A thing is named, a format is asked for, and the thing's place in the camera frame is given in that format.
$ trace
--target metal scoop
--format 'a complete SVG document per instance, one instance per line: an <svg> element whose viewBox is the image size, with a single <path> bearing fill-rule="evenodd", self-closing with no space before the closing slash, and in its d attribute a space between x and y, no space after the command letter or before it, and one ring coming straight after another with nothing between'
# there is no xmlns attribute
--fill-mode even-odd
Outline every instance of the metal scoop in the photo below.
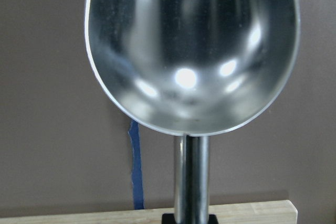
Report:
<svg viewBox="0 0 336 224"><path fill-rule="evenodd" d="M208 136L243 126L280 93L298 9L298 0L87 0L87 52L105 93L179 136L177 223L208 222Z"/></svg>

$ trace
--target wooden board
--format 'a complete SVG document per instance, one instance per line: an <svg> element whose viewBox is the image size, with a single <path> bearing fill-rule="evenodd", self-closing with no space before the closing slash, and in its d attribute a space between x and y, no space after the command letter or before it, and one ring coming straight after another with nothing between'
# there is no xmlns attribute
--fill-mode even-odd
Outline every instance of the wooden board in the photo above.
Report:
<svg viewBox="0 0 336 224"><path fill-rule="evenodd" d="M91 214L1 218L0 224L160 224L172 208L97 212ZM210 206L219 224L296 224L297 210L289 200Z"/></svg>

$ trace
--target stainless steel ladle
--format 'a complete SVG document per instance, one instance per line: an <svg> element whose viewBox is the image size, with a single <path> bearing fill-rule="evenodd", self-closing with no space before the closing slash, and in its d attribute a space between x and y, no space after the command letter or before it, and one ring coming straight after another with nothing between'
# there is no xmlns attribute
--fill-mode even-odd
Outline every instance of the stainless steel ladle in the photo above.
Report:
<svg viewBox="0 0 336 224"><path fill-rule="evenodd" d="M208 136L243 126L293 69L298 0L87 0L90 63L127 115L177 136L175 220L208 222Z"/></svg>

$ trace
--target blue tape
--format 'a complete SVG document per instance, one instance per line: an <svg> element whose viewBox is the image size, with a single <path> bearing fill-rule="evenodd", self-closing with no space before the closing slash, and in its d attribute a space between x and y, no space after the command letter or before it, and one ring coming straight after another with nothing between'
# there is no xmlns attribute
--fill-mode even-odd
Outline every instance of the blue tape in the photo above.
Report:
<svg viewBox="0 0 336 224"><path fill-rule="evenodd" d="M133 168L132 168L132 185L133 185L133 203L134 209L144 209L143 187L142 187L142 169L141 169L141 149L139 125L136 121L131 121L128 131L132 143Z"/></svg>

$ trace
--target cylindrical handle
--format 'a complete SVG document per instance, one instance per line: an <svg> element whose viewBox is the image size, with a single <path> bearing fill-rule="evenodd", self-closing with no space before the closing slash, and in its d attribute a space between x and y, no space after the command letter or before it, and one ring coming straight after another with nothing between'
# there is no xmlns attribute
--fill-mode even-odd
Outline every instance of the cylindrical handle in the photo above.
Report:
<svg viewBox="0 0 336 224"><path fill-rule="evenodd" d="M175 221L207 224L209 137L175 137Z"/></svg>

